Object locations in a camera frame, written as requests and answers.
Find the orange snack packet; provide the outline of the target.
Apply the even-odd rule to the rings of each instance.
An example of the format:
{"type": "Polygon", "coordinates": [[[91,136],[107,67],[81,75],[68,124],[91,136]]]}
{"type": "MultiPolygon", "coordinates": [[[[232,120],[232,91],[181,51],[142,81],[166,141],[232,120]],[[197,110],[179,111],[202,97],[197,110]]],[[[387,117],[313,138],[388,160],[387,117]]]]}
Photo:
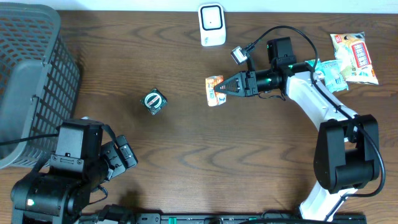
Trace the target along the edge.
{"type": "Polygon", "coordinates": [[[222,75],[205,79],[206,99],[208,106],[219,106],[226,102],[226,94],[215,91],[215,86],[224,81],[222,75]]]}

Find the teal white snack packet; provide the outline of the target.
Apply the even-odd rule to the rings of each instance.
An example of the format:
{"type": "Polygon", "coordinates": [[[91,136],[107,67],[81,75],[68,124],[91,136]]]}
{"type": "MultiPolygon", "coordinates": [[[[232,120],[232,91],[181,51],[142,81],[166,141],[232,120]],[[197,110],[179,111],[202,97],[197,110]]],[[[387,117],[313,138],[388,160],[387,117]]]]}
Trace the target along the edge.
{"type": "Polygon", "coordinates": [[[325,86],[331,93],[348,89],[348,84],[341,73],[342,63],[343,61],[339,59],[321,63],[321,68],[325,76],[325,86]]]}

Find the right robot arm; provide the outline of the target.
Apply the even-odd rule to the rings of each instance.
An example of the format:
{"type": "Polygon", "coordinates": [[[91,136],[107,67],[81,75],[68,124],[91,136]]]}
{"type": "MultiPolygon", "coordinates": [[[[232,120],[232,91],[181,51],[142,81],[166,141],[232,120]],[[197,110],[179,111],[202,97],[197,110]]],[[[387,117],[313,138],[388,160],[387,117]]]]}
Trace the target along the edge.
{"type": "Polygon", "coordinates": [[[349,197],[370,181],[380,184],[363,197],[373,197],[383,188],[386,170],[379,152],[378,123],[372,115],[359,115],[347,108],[319,80],[315,67],[298,63],[290,38],[267,43],[268,70],[256,70],[249,53],[252,45],[236,47],[231,55],[248,69],[217,84],[215,91],[239,97],[259,96],[279,89],[303,109],[318,130],[313,168],[317,179],[310,195],[299,206],[301,218],[330,222],[349,197]]]}

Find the white yellow chip bag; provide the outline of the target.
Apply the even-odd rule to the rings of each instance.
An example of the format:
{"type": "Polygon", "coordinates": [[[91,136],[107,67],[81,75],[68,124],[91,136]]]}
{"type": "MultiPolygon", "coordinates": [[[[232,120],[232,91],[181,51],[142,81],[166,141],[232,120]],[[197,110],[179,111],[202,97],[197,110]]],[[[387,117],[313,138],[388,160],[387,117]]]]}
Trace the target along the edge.
{"type": "Polygon", "coordinates": [[[365,33],[331,34],[335,58],[341,60],[341,74],[346,82],[378,85],[365,33]]]}

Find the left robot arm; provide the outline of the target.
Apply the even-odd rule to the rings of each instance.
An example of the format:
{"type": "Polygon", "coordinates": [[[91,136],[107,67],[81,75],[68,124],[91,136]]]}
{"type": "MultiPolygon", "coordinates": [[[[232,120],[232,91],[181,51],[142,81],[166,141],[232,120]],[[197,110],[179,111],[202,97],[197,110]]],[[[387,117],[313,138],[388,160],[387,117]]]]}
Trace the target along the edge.
{"type": "Polygon", "coordinates": [[[54,152],[44,154],[11,191],[13,223],[75,223],[105,182],[137,165],[125,136],[99,121],[69,119],[54,152]]]}

